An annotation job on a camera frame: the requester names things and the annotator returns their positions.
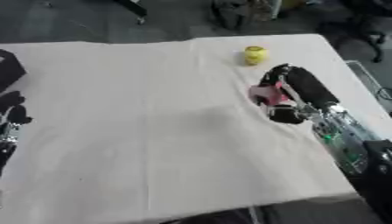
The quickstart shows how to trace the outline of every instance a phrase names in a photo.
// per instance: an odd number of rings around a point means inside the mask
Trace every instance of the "table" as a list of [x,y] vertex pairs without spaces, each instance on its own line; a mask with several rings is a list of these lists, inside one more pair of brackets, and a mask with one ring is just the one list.
[[[252,45],[270,59],[244,66]],[[270,122],[248,101],[282,63],[306,67],[392,137],[388,115],[318,35],[0,48],[29,73],[13,88],[35,118],[0,180],[1,223],[130,223],[355,196],[308,122]]]

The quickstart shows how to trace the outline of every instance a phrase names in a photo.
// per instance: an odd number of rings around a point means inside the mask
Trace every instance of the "black object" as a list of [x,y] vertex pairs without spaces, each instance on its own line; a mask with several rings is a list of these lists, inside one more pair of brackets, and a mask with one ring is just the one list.
[[368,166],[360,176],[349,176],[355,190],[366,200],[384,223],[392,223],[392,143],[366,141]]
[[114,0],[114,1],[118,2],[120,5],[125,7],[127,10],[135,13],[139,17],[138,21],[139,21],[140,25],[143,23],[141,21],[142,20],[144,21],[145,17],[147,17],[147,10],[137,3],[134,3],[130,0]]
[[238,31],[249,21],[246,12],[250,11],[252,4],[252,0],[212,0],[210,10],[218,25]]
[[294,107],[283,104],[273,107],[272,111],[269,113],[269,119],[276,123],[290,124],[300,124],[305,120],[298,114]]
[[26,74],[17,57],[0,49],[0,93]]
[[375,51],[373,62],[381,62],[383,59],[382,49],[379,44],[385,42],[385,33],[373,29],[372,24],[376,17],[392,17],[392,1],[390,0],[340,0],[353,15],[346,22],[323,23],[318,28],[320,32],[327,32],[328,28],[338,28],[348,36],[341,37],[335,43],[339,49],[348,40],[358,39],[370,45]]
[[0,142],[0,177],[3,174],[3,168],[11,158],[17,146],[13,143]]
[[339,103],[338,98],[323,83],[302,67],[292,66],[286,82],[304,102],[309,102],[316,109],[325,109],[332,102]]
[[30,123],[32,118],[27,116],[27,111],[24,106],[17,105],[8,113],[7,121],[10,123],[26,124]]
[[25,102],[25,98],[19,91],[9,92],[0,96],[0,114],[3,115],[8,108]]
[[[279,77],[284,76],[287,84],[298,93],[304,102],[310,103],[316,109],[325,109],[332,102],[339,103],[335,97],[313,74],[302,67],[289,66],[283,64],[275,66],[267,72],[259,83],[259,87],[264,85],[275,86],[279,82]],[[292,96],[281,88],[283,93],[293,100]]]

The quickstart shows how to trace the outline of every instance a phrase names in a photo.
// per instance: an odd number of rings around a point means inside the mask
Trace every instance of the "white cloth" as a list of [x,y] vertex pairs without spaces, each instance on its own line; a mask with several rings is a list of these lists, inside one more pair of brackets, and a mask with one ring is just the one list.
[[[246,46],[270,50],[244,66]],[[313,72],[381,137],[392,123],[317,35],[136,45],[0,45],[28,75],[4,169],[0,223],[131,223],[355,194],[311,125],[273,123],[247,98],[282,63]]]

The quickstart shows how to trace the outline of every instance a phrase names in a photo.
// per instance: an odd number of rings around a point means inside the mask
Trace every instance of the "yellow ball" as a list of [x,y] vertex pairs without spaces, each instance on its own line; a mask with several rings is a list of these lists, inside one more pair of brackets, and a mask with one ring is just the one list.
[[248,46],[245,49],[245,61],[250,66],[255,66],[268,58],[268,50],[260,46]]

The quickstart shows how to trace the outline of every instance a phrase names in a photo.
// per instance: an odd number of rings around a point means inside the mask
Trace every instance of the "chair leg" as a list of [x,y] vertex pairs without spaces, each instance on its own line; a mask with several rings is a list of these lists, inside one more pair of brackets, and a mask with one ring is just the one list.
[[381,31],[368,31],[367,32],[369,35],[374,35],[374,36],[378,36],[378,39],[376,40],[376,43],[379,45],[382,45],[383,43],[385,43],[386,37],[387,35]]
[[367,35],[359,35],[358,39],[365,41],[368,45],[370,45],[375,51],[375,57],[373,58],[374,63],[382,62],[383,60],[383,52],[382,49]]

